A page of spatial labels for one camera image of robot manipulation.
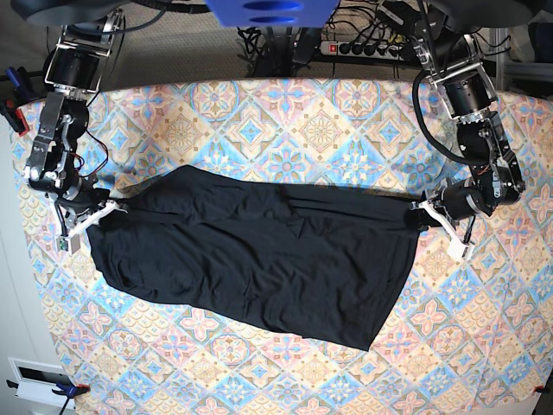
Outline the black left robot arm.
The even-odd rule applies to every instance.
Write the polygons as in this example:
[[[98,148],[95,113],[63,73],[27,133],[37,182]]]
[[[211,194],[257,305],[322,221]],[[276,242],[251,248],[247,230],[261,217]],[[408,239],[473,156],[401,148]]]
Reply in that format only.
[[[525,191],[518,159],[505,135],[499,114],[492,109],[498,94],[481,61],[475,39],[483,28],[507,29],[529,22],[541,1],[420,1],[420,22],[411,30],[411,45],[422,70],[412,86],[417,123],[427,141],[447,159],[469,167],[464,181],[427,190],[411,205],[425,227],[443,227],[450,242],[448,255],[470,259],[474,251],[472,228],[459,237],[462,220],[491,216],[499,206],[516,203]],[[437,141],[424,122],[420,84],[427,80],[438,93],[457,127],[455,154]]]

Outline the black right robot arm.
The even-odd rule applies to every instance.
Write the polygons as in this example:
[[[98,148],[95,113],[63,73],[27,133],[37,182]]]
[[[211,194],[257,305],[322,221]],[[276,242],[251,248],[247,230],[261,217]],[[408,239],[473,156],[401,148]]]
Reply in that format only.
[[[80,174],[78,141],[88,129],[87,99],[100,90],[117,36],[130,28],[120,1],[14,1],[11,7],[27,22],[61,27],[44,75],[51,90],[23,175],[50,201],[58,250],[74,254],[80,234],[120,207],[108,190],[95,188],[94,172]]]

